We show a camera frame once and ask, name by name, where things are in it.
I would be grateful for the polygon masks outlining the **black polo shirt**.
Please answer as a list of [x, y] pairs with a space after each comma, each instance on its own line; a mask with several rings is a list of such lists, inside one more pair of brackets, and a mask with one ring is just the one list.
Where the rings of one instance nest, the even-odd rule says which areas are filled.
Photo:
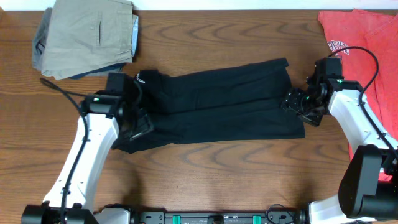
[[141, 70], [139, 106], [153, 130], [120, 134], [114, 148], [132, 154], [170, 143], [304, 138], [303, 121], [280, 107], [292, 87], [288, 65], [279, 58], [179, 77]]

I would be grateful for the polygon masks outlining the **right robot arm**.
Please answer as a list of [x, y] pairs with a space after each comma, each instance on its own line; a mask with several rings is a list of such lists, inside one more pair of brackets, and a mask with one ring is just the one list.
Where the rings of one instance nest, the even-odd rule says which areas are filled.
[[332, 115], [354, 154], [338, 193], [310, 203], [307, 223], [397, 219], [397, 140], [369, 107], [359, 82], [329, 79], [307, 90], [291, 89], [281, 107], [312, 126]]

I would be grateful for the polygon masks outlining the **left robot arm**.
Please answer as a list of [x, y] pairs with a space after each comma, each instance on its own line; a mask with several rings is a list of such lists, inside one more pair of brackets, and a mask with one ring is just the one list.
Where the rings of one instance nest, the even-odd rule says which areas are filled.
[[41, 205], [27, 205], [22, 223], [137, 223], [139, 215], [127, 205], [94, 210], [98, 181], [105, 160], [122, 128], [130, 137], [148, 132], [151, 124], [139, 109], [141, 95], [88, 95], [78, 106], [80, 117], [63, 169]]

